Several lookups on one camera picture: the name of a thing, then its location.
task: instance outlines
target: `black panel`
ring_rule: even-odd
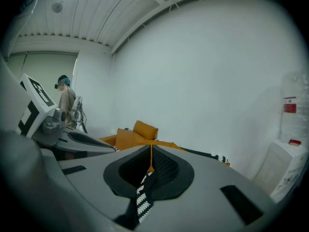
[[[106,184],[118,196],[135,198],[136,190],[150,167],[150,145],[109,164],[103,173]]]
[[[78,143],[82,143],[85,145],[92,145],[92,146],[100,146],[100,147],[105,147],[105,148],[112,148],[114,149],[112,146],[107,145],[105,143],[99,142],[87,135],[81,134],[81,133],[77,133],[77,132],[69,132],[68,133],[68,137],[70,139],[72,139],[75,142]]]
[[[20,85],[24,88],[25,91],[27,91],[25,88],[24,82],[20,82]]]
[[[71,167],[71,168],[66,168],[66,169],[62,169],[62,172],[64,175],[68,175],[68,174],[72,174],[72,173],[76,173],[82,170],[85,170],[86,168],[83,165],[79,165],[76,167]]]
[[[41,97],[41,99],[44,101],[44,103],[47,105],[47,106],[52,106],[54,105],[54,103],[52,102],[52,100],[49,98],[49,96],[45,93],[45,91],[43,90],[43,88],[41,87],[41,85],[32,80],[31,78],[29,78],[29,81],[32,83],[35,91],[37,91],[37,93],[39,94],[39,96]]]
[[[246,225],[260,218],[263,213],[234,185],[220,188]]]
[[[184,159],[153,145],[153,168],[156,181],[152,186],[153,200],[174,199],[191,185],[193,167]]]
[[[37,116],[39,115],[39,110],[35,107],[34,103],[32,101],[30,101],[28,107],[29,111],[31,112],[28,120],[26,121],[26,123],[24,124],[21,120],[19,121],[18,127],[21,130],[21,135],[26,136],[33,124],[33,122],[35,121],[35,119],[37,118]]]

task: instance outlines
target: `white wall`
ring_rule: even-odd
[[[253,178],[280,133],[281,77],[308,68],[303,47],[272,1],[183,5],[117,53],[113,130],[142,120],[160,140],[225,155]]]
[[[94,137],[111,133],[111,64],[110,54],[93,49],[80,50],[73,74],[72,88],[83,98],[86,128]]]
[[[23,73],[31,76],[41,83],[44,90],[58,104],[61,92],[55,89],[55,84],[61,75],[72,80],[76,55],[58,53],[31,53],[10,56],[9,69],[17,80]]]

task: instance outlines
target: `water bottle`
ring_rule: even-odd
[[[281,140],[304,142],[309,131],[309,80],[304,72],[289,72],[281,82],[283,115]]]

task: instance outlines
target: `black slot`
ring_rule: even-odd
[[[85,170],[86,168],[83,165],[79,165],[76,167],[71,167],[71,168],[66,168],[66,169],[62,169],[62,172],[64,175],[68,175],[68,174],[72,174],[72,173],[76,173],[82,170]]]
[[[246,225],[260,218],[263,213],[234,185],[220,188]]]
[[[68,142],[67,140],[64,140],[64,139],[62,139],[62,138],[59,138],[58,140],[59,140],[59,141],[66,142],[66,143]]]

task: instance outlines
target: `black mesh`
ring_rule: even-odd
[[[153,150],[153,168],[157,176],[154,188],[159,188],[173,181],[179,173],[177,162],[157,150]]]

